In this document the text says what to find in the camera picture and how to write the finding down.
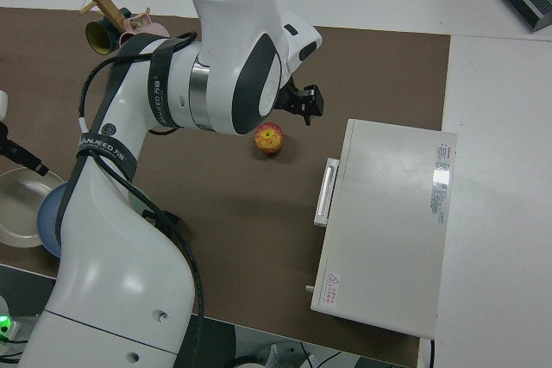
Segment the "brown table surface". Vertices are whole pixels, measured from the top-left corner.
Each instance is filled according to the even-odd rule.
[[[78,141],[78,94],[101,57],[88,47],[90,12],[0,8],[0,89],[9,94],[9,137],[67,179]],[[195,19],[159,17],[172,35]],[[348,118],[440,129],[449,37],[320,28],[323,46],[296,72],[318,84],[324,116],[274,111],[284,146],[269,158],[251,134],[181,130],[148,136],[135,183],[189,226],[204,280],[206,314],[347,352],[415,366],[418,339],[310,310],[324,230],[313,225],[327,157],[339,158]],[[89,123],[105,73],[92,86]],[[0,172],[16,165],[0,158]],[[40,246],[0,245],[0,262],[55,277]],[[167,270],[168,277],[177,278]]]

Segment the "plate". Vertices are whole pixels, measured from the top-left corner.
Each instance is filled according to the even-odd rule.
[[[27,168],[0,175],[0,242],[13,247],[39,246],[39,207],[50,191],[63,183],[52,172],[42,177]]]

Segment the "cable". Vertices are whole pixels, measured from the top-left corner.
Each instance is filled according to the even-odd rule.
[[[310,368],[314,368],[311,363],[311,358],[309,358],[309,354],[307,353],[306,349],[304,349],[304,345],[302,341],[299,341],[299,344],[301,344],[301,349],[303,350],[304,357],[307,358],[307,362],[309,363]]]
[[[430,351],[430,368],[433,368],[433,364],[435,363],[435,341],[432,340],[430,342],[431,344],[431,351]]]
[[[327,363],[330,359],[333,359],[335,358],[337,355],[339,355],[340,353],[342,353],[341,351],[340,352],[336,352],[334,353],[331,357],[327,357],[324,361],[322,361],[320,364],[318,364],[317,368],[320,368],[322,365],[324,365],[325,363]]]
[[[192,355],[192,367],[196,366],[205,309],[204,309],[203,285],[201,282],[201,276],[199,274],[198,263],[196,262],[190,247],[185,242],[184,237],[178,231],[176,226],[174,226],[174,224],[168,219],[168,217],[166,217],[165,213],[159,207],[157,207],[157,205],[155,205],[149,198],[147,198],[147,196],[144,196],[143,193],[141,193],[141,191],[139,191],[136,187],[134,187],[130,182],[128,182],[126,179],[124,179],[119,174],[117,174],[111,167],[109,167],[98,153],[95,153],[94,151],[89,151],[89,154],[90,156],[92,156],[92,158],[94,158],[94,160],[102,170],[108,173],[113,179],[115,179],[115,181],[117,181],[120,185],[122,185],[125,189],[127,189],[133,196],[135,196],[141,202],[146,204],[146,206],[148,206],[165,223],[165,225],[171,229],[172,233],[177,237],[180,245],[184,249],[185,255],[187,256],[188,261],[190,262],[191,273],[194,277],[194,280],[196,283],[196,291],[198,293],[198,326],[196,329],[196,345],[194,347],[194,351]]]
[[[19,364],[19,359],[4,359],[0,357],[0,364]]]
[[[314,368],[314,366],[312,366],[311,358],[309,358],[309,354],[307,353],[307,350],[304,349],[303,342],[302,342],[302,341],[299,341],[299,344],[301,344],[301,349],[303,350],[304,357],[307,358],[307,362],[309,363],[309,367],[310,367],[310,368]],[[342,353],[342,352],[339,351],[339,352],[334,353],[331,357],[327,357],[324,361],[322,361],[320,364],[317,365],[317,368],[320,368],[322,365],[324,365],[325,363],[327,363],[330,359],[335,358],[335,357],[336,357],[337,355],[339,355],[340,353]]]
[[[177,36],[178,38],[183,39],[181,43],[177,44],[177,46],[174,48],[174,52],[178,52],[181,49],[184,49],[185,47],[190,46],[190,44],[196,40],[198,37],[197,32],[186,32],[185,34],[181,34]],[[84,118],[85,117],[85,103],[86,103],[86,94],[88,94],[88,89],[90,88],[90,85],[92,83],[92,80],[96,75],[104,69],[107,65],[113,64],[113,63],[131,63],[134,64],[135,62],[143,62],[146,60],[150,60],[154,56],[154,53],[143,53],[139,55],[131,55],[131,56],[113,56],[111,58],[108,58],[102,62],[100,62],[92,71],[88,74],[88,77],[85,80],[85,83],[83,84],[83,88],[80,93],[80,99],[78,100],[78,117]]]
[[[148,132],[152,135],[169,135],[178,130],[179,130],[178,128],[171,128],[171,129],[168,129],[167,131],[155,131],[154,129],[149,129]]]
[[[16,357],[17,355],[23,355],[23,352],[11,353],[10,355],[0,355],[0,359]]]
[[[10,340],[0,334],[0,342],[6,342],[7,344],[26,344],[28,340]]]

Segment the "silver metal ring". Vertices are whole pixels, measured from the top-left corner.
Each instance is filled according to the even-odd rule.
[[[201,129],[213,131],[207,112],[207,80],[210,68],[199,63],[198,57],[193,63],[190,74],[190,111],[194,123]]]

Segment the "red apple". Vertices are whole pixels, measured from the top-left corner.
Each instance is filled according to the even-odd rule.
[[[277,153],[282,147],[282,128],[272,122],[265,122],[255,131],[255,145],[264,154]]]

